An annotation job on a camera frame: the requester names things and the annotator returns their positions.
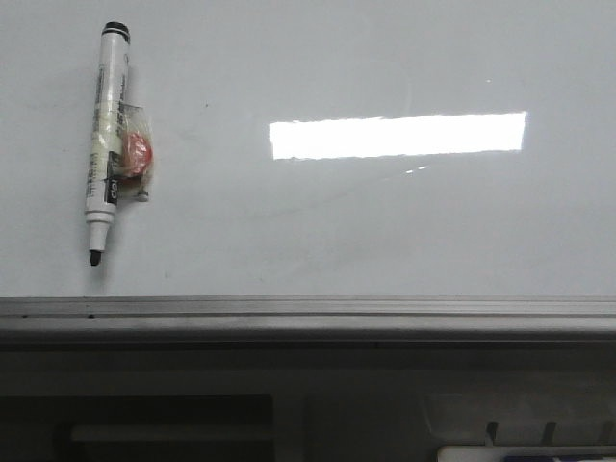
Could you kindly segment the red magnet taped to marker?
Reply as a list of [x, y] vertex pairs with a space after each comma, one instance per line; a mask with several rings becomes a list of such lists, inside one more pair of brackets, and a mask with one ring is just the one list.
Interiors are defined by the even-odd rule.
[[148, 117], [143, 107], [126, 105], [121, 126], [122, 152], [116, 175], [122, 198], [148, 202], [154, 170], [154, 149]]

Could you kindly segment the white plastic marker tray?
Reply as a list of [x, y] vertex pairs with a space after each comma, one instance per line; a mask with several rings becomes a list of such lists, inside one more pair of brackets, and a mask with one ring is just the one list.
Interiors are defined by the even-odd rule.
[[614, 446], [487, 447], [449, 446], [437, 452], [437, 461], [614, 461]]

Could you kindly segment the white whiteboard with aluminium frame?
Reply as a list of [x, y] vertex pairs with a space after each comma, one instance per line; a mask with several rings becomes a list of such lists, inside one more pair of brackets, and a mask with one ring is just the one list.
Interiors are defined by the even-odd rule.
[[[150, 198], [90, 264], [103, 25]], [[1, 340], [613, 342], [611, 1], [5, 1]]]

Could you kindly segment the white black whiteboard marker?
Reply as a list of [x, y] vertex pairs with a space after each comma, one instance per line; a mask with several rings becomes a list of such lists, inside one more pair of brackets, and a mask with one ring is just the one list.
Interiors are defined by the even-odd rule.
[[90, 236], [90, 264], [93, 267], [102, 260], [119, 199], [130, 41], [130, 32], [125, 24], [111, 21], [104, 25], [96, 79], [85, 209]]

